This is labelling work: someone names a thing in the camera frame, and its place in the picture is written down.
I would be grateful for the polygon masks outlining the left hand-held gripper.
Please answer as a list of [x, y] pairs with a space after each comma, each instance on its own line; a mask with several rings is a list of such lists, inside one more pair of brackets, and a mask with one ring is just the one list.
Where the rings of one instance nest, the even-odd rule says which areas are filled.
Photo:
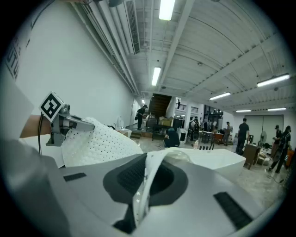
[[51, 128], [47, 146], [61, 147], [70, 129], [93, 131], [95, 126], [70, 114], [70, 105], [66, 104], [55, 92], [51, 91], [42, 101], [39, 110], [49, 121]]

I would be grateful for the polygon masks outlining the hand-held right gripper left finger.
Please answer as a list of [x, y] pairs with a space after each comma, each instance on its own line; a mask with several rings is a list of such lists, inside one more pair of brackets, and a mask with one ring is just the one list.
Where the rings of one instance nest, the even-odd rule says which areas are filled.
[[100, 164], [61, 168], [71, 197], [111, 228], [111, 236], [148, 237], [140, 218], [146, 154]]

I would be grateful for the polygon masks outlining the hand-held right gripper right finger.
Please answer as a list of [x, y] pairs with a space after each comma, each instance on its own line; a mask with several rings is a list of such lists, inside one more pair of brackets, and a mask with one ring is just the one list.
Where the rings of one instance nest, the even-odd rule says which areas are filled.
[[188, 177], [188, 187], [173, 204], [152, 207], [148, 213], [148, 237], [224, 237], [236, 231], [215, 199], [228, 193], [239, 206], [256, 219], [264, 207], [245, 189], [218, 172], [179, 161]]

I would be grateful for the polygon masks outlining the white dotted bath mat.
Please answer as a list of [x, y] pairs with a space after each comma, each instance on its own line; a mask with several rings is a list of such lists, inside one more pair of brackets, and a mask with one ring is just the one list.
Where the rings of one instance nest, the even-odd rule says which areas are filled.
[[67, 168], [86, 165], [113, 164], [135, 156], [116, 166], [104, 177], [104, 187], [110, 197], [127, 204], [128, 219], [137, 227], [151, 206], [173, 203], [187, 189], [188, 177], [176, 167], [180, 162], [191, 163], [179, 148], [143, 153], [130, 138], [103, 125], [92, 117], [84, 122], [94, 125], [92, 131], [70, 130], [62, 145]]

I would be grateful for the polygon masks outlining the person's left forearm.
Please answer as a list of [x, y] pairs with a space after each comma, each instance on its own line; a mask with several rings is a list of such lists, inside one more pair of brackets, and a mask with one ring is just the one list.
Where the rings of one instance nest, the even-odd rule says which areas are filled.
[[[30, 115], [28, 118], [20, 138], [27, 137], [35, 137], [39, 134], [39, 121], [41, 119], [41, 115]], [[46, 117], [43, 117], [43, 121], [41, 124], [40, 135], [47, 135], [51, 133], [50, 122]]]

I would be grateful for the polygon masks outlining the white bathtub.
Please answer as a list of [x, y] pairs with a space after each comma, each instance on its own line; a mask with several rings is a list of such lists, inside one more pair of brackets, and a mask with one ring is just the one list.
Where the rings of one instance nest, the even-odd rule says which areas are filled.
[[246, 161], [243, 156], [226, 149], [181, 150], [189, 156], [194, 164], [214, 170], [230, 181], [235, 181], [239, 177]]

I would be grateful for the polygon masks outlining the person's white printed t-shirt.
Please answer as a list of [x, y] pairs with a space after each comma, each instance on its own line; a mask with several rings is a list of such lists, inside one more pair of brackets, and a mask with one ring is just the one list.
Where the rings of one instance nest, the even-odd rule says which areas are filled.
[[25, 41], [15, 36], [0, 61], [0, 139], [19, 139], [34, 109], [16, 84]]

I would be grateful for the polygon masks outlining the brown wooden cabinet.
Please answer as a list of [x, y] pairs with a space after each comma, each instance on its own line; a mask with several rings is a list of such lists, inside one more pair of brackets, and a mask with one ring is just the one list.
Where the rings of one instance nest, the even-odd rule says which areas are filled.
[[247, 167], [248, 169], [250, 169], [251, 166], [257, 162], [259, 152], [260, 152], [259, 146], [255, 146], [251, 144], [245, 145], [245, 149], [242, 156], [246, 159], [245, 164], [248, 165]]

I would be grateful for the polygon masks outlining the brown wooden staircase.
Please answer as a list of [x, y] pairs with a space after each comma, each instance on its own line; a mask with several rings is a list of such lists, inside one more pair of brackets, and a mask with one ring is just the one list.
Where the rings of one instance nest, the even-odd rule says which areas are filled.
[[164, 117], [166, 115], [171, 98], [171, 96], [167, 95], [153, 94], [148, 106], [148, 113], [154, 115], [157, 118], [161, 116]]

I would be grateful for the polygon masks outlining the open cardboard boxes stack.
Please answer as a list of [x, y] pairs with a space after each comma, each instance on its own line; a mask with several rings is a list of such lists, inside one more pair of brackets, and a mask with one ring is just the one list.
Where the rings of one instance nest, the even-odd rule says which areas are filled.
[[173, 124], [173, 117], [165, 118], [163, 116], [159, 117], [159, 125], [165, 125], [165, 126], [172, 126]]

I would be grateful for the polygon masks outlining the white ceiling pipe run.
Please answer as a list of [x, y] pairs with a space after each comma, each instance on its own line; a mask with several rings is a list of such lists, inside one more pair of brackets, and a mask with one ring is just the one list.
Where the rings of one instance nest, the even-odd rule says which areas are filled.
[[133, 94], [141, 93], [128, 57], [135, 55], [125, 12], [125, 0], [69, 0], [100, 49]]

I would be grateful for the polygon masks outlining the white ceiling vent grille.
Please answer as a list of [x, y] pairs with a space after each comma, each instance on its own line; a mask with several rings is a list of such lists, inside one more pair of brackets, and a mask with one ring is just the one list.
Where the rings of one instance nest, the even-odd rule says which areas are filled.
[[129, 32], [132, 41], [133, 52], [134, 54], [138, 54], [140, 52], [140, 40], [135, 0], [125, 0], [124, 7], [129, 24]]

